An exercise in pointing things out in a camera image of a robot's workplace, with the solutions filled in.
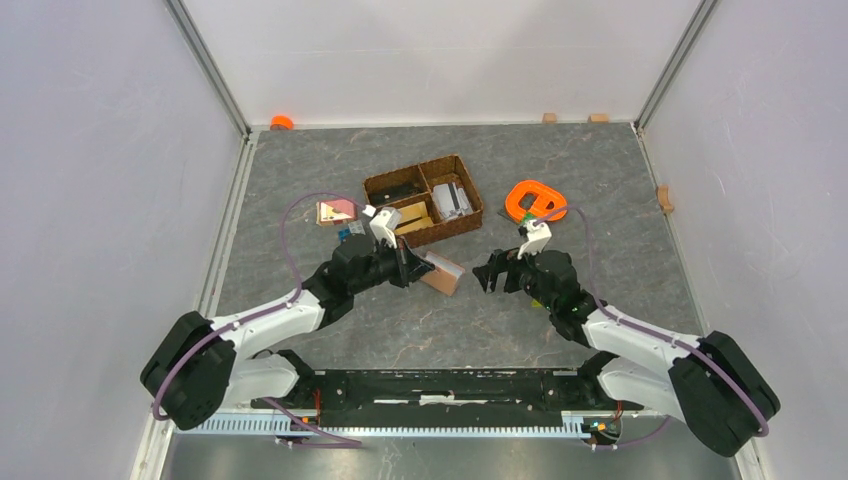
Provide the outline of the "pink tan small box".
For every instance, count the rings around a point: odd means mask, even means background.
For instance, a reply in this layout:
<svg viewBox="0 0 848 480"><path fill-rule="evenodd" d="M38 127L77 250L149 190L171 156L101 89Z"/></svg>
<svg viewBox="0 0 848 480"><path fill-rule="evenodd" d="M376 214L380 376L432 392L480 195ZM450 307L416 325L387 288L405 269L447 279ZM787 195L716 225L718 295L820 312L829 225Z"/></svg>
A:
<svg viewBox="0 0 848 480"><path fill-rule="evenodd" d="M357 205L346 199L333 199L316 203L316 223L319 226L335 226L356 221Z"/></svg>

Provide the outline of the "curved wooden piece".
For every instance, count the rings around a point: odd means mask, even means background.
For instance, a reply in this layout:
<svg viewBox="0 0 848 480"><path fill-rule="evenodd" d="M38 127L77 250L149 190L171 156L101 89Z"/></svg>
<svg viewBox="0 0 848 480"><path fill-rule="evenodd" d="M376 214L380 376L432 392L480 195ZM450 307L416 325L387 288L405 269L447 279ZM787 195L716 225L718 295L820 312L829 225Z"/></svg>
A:
<svg viewBox="0 0 848 480"><path fill-rule="evenodd" d="M670 188L668 185L659 185L656 188L656 198L660 206L660 210L664 215L669 215L674 212L675 206L672 202Z"/></svg>

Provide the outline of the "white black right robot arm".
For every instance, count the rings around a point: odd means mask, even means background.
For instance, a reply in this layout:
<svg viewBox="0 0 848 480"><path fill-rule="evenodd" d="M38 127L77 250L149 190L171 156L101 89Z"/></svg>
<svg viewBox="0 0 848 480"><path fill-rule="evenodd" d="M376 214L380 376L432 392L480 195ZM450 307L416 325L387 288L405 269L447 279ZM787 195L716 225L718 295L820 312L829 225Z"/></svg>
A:
<svg viewBox="0 0 848 480"><path fill-rule="evenodd" d="M734 456L765 436L779 397L729 335L679 334L631 317L584 289L569 254L520 256L496 250L472 270L492 291L500 275L507 293L537 301L563 338L596 350L580 368L580 400L591 408L635 403L684 423L714 453Z"/></svg>

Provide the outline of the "black cards in basket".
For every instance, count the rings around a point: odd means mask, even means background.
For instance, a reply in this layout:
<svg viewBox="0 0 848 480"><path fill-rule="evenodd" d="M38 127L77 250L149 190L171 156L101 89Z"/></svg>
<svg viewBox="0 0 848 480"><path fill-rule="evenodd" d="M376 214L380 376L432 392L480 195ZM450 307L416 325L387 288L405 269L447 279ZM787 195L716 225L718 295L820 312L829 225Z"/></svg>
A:
<svg viewBox="0 0 848 480"><path fill-rule="evenodd" d="M367 197L371 205L379 207L422 193L421 187L415 183L407 182L369 191Z"/></svg>

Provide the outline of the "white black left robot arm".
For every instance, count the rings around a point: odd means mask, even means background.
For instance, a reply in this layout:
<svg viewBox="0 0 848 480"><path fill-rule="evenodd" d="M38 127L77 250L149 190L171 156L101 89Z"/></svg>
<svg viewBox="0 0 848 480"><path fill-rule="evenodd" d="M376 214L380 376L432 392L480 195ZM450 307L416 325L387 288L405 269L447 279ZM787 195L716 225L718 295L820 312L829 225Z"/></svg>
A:
<svg viewBox="0 0 848 480"><path fill-rule="evenodd" d="M284 355L261 358L259 352L335 323L359 293L383 283L406 288L434 268L405 243L353 235L280 299L211 319L197 311L181 315L140 374L155 419L190 430L222 406L262 397L306 405L313 379Z"/></svg>

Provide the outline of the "brown woven basket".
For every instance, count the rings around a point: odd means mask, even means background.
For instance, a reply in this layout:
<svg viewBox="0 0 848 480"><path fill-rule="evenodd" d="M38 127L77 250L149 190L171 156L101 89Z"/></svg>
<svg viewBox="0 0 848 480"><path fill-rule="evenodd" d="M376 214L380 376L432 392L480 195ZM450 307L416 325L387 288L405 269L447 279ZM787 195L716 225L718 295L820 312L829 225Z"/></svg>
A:
<svg viewBox="0 0 848 480"><path fill-rule="evenodd" d="M423 193L379 207L388 206L399 210L404 206L421 201L427 204L434 225L406 235L400 235L409 246L420 247L432 244L482 227L483 201L475 182L459 155L452 154L368 177L363 181L363 189L368 200L367 193L369 191L407 182L415 183L421 187ZM465 189L468 200L473 207L473 213L450 221L443 221L433 203L432 190L438 184L450 182L456 182Z"/></svg>

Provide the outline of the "orange round cap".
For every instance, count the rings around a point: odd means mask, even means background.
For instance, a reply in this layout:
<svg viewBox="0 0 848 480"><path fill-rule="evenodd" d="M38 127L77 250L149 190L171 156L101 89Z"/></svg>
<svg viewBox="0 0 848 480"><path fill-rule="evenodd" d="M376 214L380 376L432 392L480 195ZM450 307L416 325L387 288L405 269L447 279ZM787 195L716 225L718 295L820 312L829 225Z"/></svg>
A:
<svg viewBox="0 0 848 480"><path fill-rule="evenodd" d="M269 123L270 130L292 130L294 122L285 115L275 115Z"/></svg>

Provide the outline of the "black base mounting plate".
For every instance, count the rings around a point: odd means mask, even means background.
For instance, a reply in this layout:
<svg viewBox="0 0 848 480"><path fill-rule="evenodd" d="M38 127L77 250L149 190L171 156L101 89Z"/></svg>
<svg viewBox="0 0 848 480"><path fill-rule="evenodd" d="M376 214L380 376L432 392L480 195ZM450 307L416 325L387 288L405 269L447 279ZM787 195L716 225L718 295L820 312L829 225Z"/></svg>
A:
<svg viewBox="0 0 848 480"><path fill-rule="evenodd" d="M554 427L564 411L642 410L574 369L323 370L278 404L322 427Z"/></svg>

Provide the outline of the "gold card front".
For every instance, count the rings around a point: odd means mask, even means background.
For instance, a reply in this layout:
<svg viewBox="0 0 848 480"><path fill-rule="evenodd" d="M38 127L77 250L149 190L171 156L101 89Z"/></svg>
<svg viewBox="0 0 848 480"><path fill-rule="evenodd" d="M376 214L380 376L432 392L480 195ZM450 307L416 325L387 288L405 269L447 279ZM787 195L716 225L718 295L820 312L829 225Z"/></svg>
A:
<svg viewBox="0 0 848 480"><path fill-rule="evenodd" d="M404 206L398 212L401 214L401 218L394 228L396 235L406 235L434 225L424 201Z"/></svg>

